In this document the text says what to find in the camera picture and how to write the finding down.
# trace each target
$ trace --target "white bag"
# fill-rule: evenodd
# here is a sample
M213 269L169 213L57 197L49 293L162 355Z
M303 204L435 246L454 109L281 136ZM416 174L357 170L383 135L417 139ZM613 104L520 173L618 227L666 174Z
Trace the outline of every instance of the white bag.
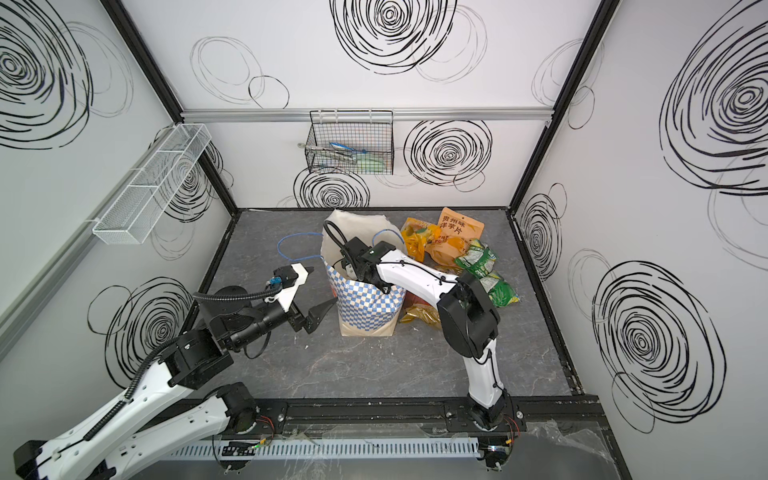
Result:
M396 233L399 232L398 228L392 225L384 215L356 215L334 210L327 220L334 222L347 240L358 237L363 243L373 245L373 236L378 234L376 235L377 243L384 240L398 250L405 249L404 243ZM336 262L341 260L342 255L339 246L328 237L325 230L323 230L320 255L323 256L331 288L339 298L337 305L341 334L344 336L391 336L395 332L406 290L400 286L393 286L389 294L385 295L370 283L350 279L349 273L344 269L334 268L334 264L339 266Z

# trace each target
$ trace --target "red wire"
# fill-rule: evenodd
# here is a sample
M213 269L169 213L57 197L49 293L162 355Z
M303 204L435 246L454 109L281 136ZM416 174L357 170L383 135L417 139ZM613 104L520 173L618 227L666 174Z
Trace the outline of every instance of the red wire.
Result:
M518 437L520 436L520 427L518 427L518 423L509 415L504 415L504 420L507 421L507 424L509 424L509 429L512 430L512 424L509 423L510 420L512 420L512 423L515 424L515 428L518 430ZM512 443L515 443L515 433L512 432Z
M270 420L270 417L265 417L262 415L260 418L256 419L256 421L264 422L272 427L272 436L270 437L270 443L272 443L272 440L275 438L275 424L272 423L272 420Z

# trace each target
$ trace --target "yellow snack bag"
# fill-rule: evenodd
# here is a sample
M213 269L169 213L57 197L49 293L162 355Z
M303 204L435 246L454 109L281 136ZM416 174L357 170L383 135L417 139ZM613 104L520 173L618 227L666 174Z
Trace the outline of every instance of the yellow snack bag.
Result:
M406 241L408 256L417 262L424 261L424 247L428 242L440 237L440 229L424 220L409 217L400 229L403 240Z

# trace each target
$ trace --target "black cable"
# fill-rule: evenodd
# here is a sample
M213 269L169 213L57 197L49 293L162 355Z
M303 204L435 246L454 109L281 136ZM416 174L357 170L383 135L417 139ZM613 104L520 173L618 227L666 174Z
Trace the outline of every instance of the black cable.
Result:
M444 282L445 283L458 283L457 280L448 280L447 278L445 278L445 275L437 276L434 273L432 273L429 270L427 270L426 267L423 267L423 266L421 266L421 265L419 265L417 263L406 262L404 260L400 260L399 262L379 262L379 263L377 263L377 265L402 265L402 266L411 265L411 266L415 266L416 268L419 268L421 270L424 270L425 272L427 272L430 275L432 275L433 277L435 277L437 280L440 280L440 285L442 285Z
M214 460L216 460L216 463L221 467L225 468L224 465L221 465L221 460L219 460L219 456L216 455L216 446L214 444L214 439L216 438L215 435L210 436L210 447L214 450Z
M240 302L246 300L261 300L268 296L274 296L283 290L283 284L278 283L277 286L271 290L264 290L259 293L245 293L243 295L209 295L207 293L195 292L192 294L192 298L198 302L203 300L207 302Z
M128 388L125 389L125 394L123 394L123 398L120 400L120 402L116 403L110 410L107 412L106 415L101 417L101 420L96 422L96 425L93 426L90 430L88 430L88 433L83 435L83 439L88 442L92 438L96 436L99 431L101 431L102 428L104 428L110 420L114 418L115 415L117 415L123 407L125 407L128 403L133 401L134 398L134 392L136 391L136 388L139 386L139 382L141 382L141 378L144 376L147 370L149 370L150 365L154 361L155 357L157 357L160 352L165 350L168 346L173 345L176 343L176 341L179 340L179 337L174 337L172 339L168 339L164 342L162 342L160 345L154 347L149 354L144 357L144 361L141 362L141 365L139 365L139 368L136 370L136 375L134 376L134 379L131 380L131 384L128 385Z
M340 242L340 241L339 241L339 239L338 239L338 238L336 238L336 235L334 235L333 233L331 233L331 230L330 230L328 227L333 227L333 229L334 229L334 230L335 230L335 231L336 231L336 232L337 232L337 233L338 233L338 234L341 236L341 239L342 239L342 240L344 240L344 242L343 242L343 243L342 243L342 242ZM336 225L334 222L332 222L332 221L330 221L330 220L325 220L325 221L323 222L323 230L325 230L325 231L326 231L326 233L328 234L328 237L330 237L330 239L331 239L331 240L333 240L333 242L334 242L336 245L338 245L338 246L339 246L339 248L342 248L342 249L343 249L343 248L344 248L344 243L347 243L347 242L348 242L348 240L347 240L347 239L346 239L346 237L344 236L344 232L342 232L342 231L341 231L341 229L340 229L340 228L339 228L339 227L338 227L338 226L337 226L337 225Z
M216 387L215 389L213 389L213 390L211 390L210 392L206 393L206 394L205 394L205 396L203 397L203 402L205 402L206 400L208 400L210 397L212 397L212 396L216 395L216 394L219 392L219 390L221 390L222 388L224 388L224 387L226 387L226 386L228 386L228 385L219 385L219 386L218 386L218 387Z
M493 352L491 350L488 351L488 356L485 357L485 360L482 362L479 362L475 357L472 357L473 360L475 360L475 363L478 365L485 365L488 363L489 360L491 360L493 357ZM491 374L493 375L493 387L495 389L499 389L502 391L502 395L507 395L507 390L503 389L502 387L498 386L498 379L496 378L496 369L493 368L493 362L491 361Z
M82 442L83 440L84 440L84 439L79 439L79 440L78 440L78 441L76 441L75 443L73 443L73 444L71 444L71 445L67 445L67 446L65 446L64 448L62 448L61 450L59 450L59 451L58 451L58 453L59 453L59 454L61 454L63 451L71 449L72 447L74 447L74 446L75 446L75 445L77 445L78 443ZM23 480L27 480L27 478L29 478L29 476L30 476L30 475L32 475L32 473L34 473L34 472L40 472L40 467L42 467L43 465L45 465L45 463L46 463L48 460L50 460L51 458L53 458L53 457L52 457L52 456L51 456L51 457L48 457L48 458L46 458L45 460L43 460L42 462L40 462L40 464L37 466L37 468L33 468L32 470L30 470L30 472L29 472L29 473L28 473L28 474L27 474L27 475L26 475L26 476L23 478Z
M245 355L245 357L251 360L255 360L259 358L261 354L264 353L264 350L266 350L266 345L270 342L271 336L272 336L272 331L270 330L269 332L266 333L266 337L264 338L264 344L261 346L261 350L259 350L259 352L255 356L248 355L248 345L246 344L243 347L243 354Z
M333 227L333 229L341 236L342 240L344 240L344 243L342 243L338 238L336 238L336 235L334 235L331 232L329 227ZM333 240L333 242L339 247L339 250L341 251L342 257L344 259L346 259L346 261L350 265L352 265L352 268L354 269L355 268L355 262L354 262L354 260L352 258L352 253L349 250L347 250L347 248L344 246L345 243L348 242L348 240L346 239L346 236L344 235L344 232L342 232L341 229L334 222L332 222L330 220L325 220L323 222L323 229L328 234L328 237L330 237L330 239Z

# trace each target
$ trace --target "wire basket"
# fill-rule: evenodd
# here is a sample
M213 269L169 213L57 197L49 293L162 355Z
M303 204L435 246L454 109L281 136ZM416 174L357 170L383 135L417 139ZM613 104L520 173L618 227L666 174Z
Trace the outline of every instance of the wire basket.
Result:
M395 142L389 110L316 110L304 148L310 172L336 167L354 174L392 175Z
M108 245L143 243L209 142L205 125L175 125L96 223L94 235Z

